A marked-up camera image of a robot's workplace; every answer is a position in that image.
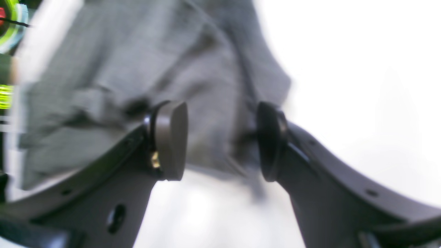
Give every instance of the gray fabric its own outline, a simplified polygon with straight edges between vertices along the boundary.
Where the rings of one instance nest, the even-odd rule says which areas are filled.
[[[188,163],[247,176],[257,102],[289,87],[250,0],[89,0],[27,93],[22,187],[86,166],[163,100],[188,103]]]

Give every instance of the green glowing light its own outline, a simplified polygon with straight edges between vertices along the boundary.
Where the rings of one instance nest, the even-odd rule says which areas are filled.
[[[12,90],[11,85],[0,85],[0,109],[8,109],[11,107]]]

